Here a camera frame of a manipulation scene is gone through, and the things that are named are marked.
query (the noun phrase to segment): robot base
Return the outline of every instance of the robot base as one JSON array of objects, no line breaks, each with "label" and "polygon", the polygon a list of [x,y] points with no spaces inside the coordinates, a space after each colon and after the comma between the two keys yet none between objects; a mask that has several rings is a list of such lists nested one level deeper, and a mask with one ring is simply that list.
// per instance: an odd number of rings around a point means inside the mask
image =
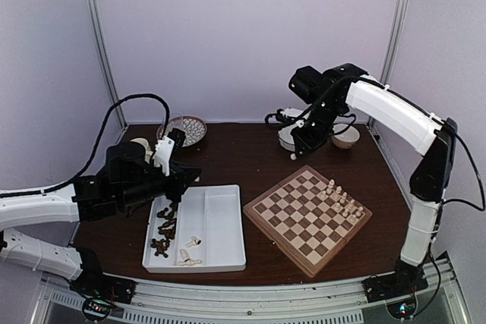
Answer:
[{"label": "robot base", "polygon": [[425,278],[423,269],[420,270],[416,280],[407,288],[397,285],[396,282],[396,273],[365,279],[363,281],[363,287],[368,303],[390,300],[395,297],[410,295],[413,294],[414,291],[428,288],[427,279]]}]

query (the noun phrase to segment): white chess piece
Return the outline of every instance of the white chess piece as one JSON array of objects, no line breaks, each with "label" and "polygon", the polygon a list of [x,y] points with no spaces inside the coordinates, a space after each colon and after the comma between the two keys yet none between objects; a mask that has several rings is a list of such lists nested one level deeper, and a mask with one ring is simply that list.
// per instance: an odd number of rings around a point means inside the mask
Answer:
[{"label": "white chess piece", "polygon": [[203,262],[203,260],[192,260],[186,250],[179,250],[179,252],[181,253],[182,261],[177,262],[177,264],[180,266],[200,265]]},{"label": "white chess piece", "polygon": [[195,237],[194,235],[191,237],[191,241],[186,243],[186,247],[189,248],[189,247],[195,247],[195,246],[198,246],[199,244],[201,243],[201,239],[199,239],[198,237]]}]

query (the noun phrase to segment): small white bowl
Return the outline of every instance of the small white bowl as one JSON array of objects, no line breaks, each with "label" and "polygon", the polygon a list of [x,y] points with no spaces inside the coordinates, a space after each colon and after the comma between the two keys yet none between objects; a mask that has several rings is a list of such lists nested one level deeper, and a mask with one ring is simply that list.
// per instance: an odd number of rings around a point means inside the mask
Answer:
[{"label": "small white bowl", "polygon": [[[348,127],[347,124],[336,124],[333,127],[334,133],[339,133],[339,131],[344,130],[344,128]],[[340,149],[350,149],[353,147],[356,142],[359,140],[359,132],[354,127],[349,127],[349,129],[341,134],[337,134],[331,137],[331,140],[334,143],[334,146]]]}]

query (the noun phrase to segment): metal frame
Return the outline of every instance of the metal frame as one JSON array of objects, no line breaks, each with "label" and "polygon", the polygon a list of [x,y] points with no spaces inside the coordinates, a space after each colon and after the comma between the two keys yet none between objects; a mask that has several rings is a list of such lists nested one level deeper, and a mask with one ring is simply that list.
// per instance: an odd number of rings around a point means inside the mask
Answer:
[{"label": "metal frame", "polygon": [[[99,63],[103,72],[103,78],[106,84],[106,89],[112,104],[119,101],[118,93],[116,91],[115,81],[113,80],[112,69],[109,65],[108,53],[106,51],[106,44],[103,38],[103,32],[101,30],[101,22],[99,20],[98,5],[96,0],[87,0],[88,8],[90,9],[91,24],[93,25],[93,32],[96,40],[96,50],[99,57]],[[116,116],[120,128],[124,131],[127,127],[127,121],[123,114],[122,108],[118,107],[116,110]]]},{"label": "metal frame", "polygon": [[[437,261],[447,304],[457,324],[469,324],[469,315],[455,272],[448,259]],[[424,266],[434,291],[437,273],[430,264]],[[341,323],[362,322],[362,311],[383,306],[383,301],[368,304],[361,278],[304,285],[261,287],[227,287],[180,285],[135,279],[137,287],[131,305],[119,304],[112,318],[131,323],[206,323],[279,324],[339,322],[333,318],[351,318]],[[48,303],[80,309],[83,299],[68,289],[64,280],[45,274],[39,292],[37,310],[30,323],[41,324],[46,319]]]},{"label": "metal frame", "polygon": [[[383,63],[383,69],[381,71],[378,81],[382,84],[387,84],[390,81],[390,76],[393,70],[393,64],[395,63],[396,52],[398,50],[399,38],[402,33],[403,23],[405,21],[405,15],[407,7],[409,6],[409,0],[396,0],[395,15],[393,16],[392,30],[390,32],[390,39],[388,40],[387,53],[385,54],[385,60]],[[372,129],[376,121],[373,118],[368,120],[368,126]]]}]

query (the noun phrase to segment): metal pole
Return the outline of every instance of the metal pole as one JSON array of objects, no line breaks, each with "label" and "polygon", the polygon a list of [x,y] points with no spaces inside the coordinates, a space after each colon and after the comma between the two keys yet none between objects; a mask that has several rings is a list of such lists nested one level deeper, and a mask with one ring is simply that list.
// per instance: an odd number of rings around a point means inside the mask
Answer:
[{"label": "metal pole", "polygon": [[[388,83],[392,74],[393,64],[395,63],[396,59],[396,51],[399,45],[399,38],[402,33],[403,23],[405,21],[405,15],[408,5],[409,0],[396,0],[392,30],[390,32],[387,53],[385,54],[385,61],[383,63],[383,69],[381,71],[381,76],[379,79],[382,84]],[[370,120],[368,121],[368,127],[370,128],[370,130],[374,129],[375,123],[376,121],[373,118],[370,118]]]},{"label": "metal pole", "polygon": [[[99,63],[101,64],[101,69],[103,72],[103,78],[105,80],[106,89],[112,104],[119,100],[118,93],[116,91],[115,82],[113,80],[112,69],[109,65],[108,53],[106,52],[105,40],[103,38],[103,32],[101,31],[101,22],[99,20],[98,5],[96,0],[87,0],[88,8],[90,9],[91,24],[93,25],[94,36],[96,40],[96,49],[98,53]],[[121,107],[116,110],[116,116],[120,128],[123,130],[127,127],[127,121],[123,115]]]}]

